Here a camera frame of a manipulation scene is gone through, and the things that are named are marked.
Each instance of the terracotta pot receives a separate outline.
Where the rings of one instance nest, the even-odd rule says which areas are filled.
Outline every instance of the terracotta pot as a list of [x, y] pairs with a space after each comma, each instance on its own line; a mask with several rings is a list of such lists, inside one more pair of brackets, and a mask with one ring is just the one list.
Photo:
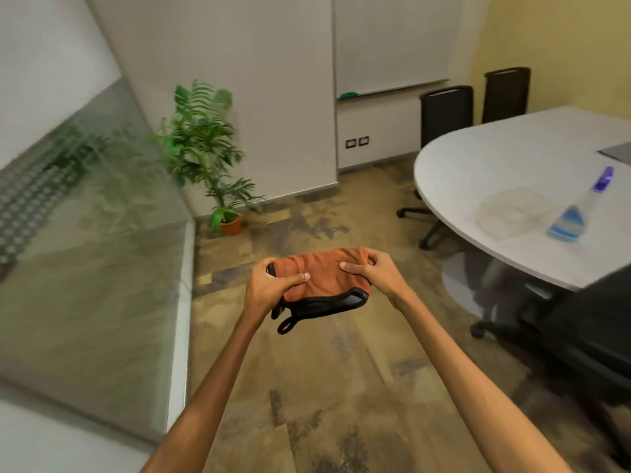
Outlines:
[[237, 217], [234, 221], [224, 224], [219, 224], [222, 228], [222, 234], [225, 236], [236, 236], [241, 232], [241, 216]]

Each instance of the white table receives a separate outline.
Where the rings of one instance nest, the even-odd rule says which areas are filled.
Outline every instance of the white table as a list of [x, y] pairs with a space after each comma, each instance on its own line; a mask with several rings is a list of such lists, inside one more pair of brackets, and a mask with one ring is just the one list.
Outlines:
[[[414, 181], [438, 218], [472, 244], [532, 276], [578, 290], [631, 262], [631, 166], [596, 153], [628, 141], [631, 120], [566, 106], [441, 136], [416, 158]], [[545, 230], [498, 240], [475, 222], [485, 198], [519, 187], [565, 208], [605, 166], [614, 166], [613, 181], [576, 243]]]

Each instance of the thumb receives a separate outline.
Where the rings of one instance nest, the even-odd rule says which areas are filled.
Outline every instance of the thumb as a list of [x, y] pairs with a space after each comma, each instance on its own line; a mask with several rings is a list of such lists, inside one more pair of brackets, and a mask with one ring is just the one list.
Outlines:
[[305, 272], [304, 274], [294, 274], [292, 276], [283, 278], [283, 280], [285, 281], [285, 289], [307, 282], [310, 278], [311, 274], [308, 272]]
[[344, 272], [348, 272], [349, 274], [359, 274], [360, 276], [364, 275], [366, 272], [365, 265], [359, 265], [357, 263], [350, 262], [340, 262], [339, 268]]

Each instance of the person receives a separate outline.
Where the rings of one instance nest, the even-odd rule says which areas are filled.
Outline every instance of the person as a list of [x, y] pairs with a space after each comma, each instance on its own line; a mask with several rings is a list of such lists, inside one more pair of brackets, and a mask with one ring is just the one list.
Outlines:
[[[252, 337], [283, 293], [310, 279], [309, 273], [272, 277], [265, 271], [271, 261], [264, 259], [252, 268], [244, 308], [228, 343], [146, 463], [144, 473], [198, 473], [203, 469]], [[494, 472], [571, 472], [541, 432], [460, 350], [388, 254], [369, 250], [368, 265], [341, 262], [339, 268], [367, 278], [405, 316]]]

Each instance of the purple spray nozzle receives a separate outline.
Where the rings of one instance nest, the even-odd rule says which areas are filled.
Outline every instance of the purple spray nozzle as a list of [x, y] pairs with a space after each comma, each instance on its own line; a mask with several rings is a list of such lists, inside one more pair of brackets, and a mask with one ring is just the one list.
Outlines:
[[594, 187], [592, 188], [592, 190], [595, 192], [604, 191], [605, 189], [607, 189], [607, 186], [609, 185], [612, 179], [613, 179], [613, 166], [607, 166], [606, 168], [604, 168], [603, 173], [600, 174], [600, 177], [598, 178], [598, 181], [596, 181], [596, 183], [594, 184]]

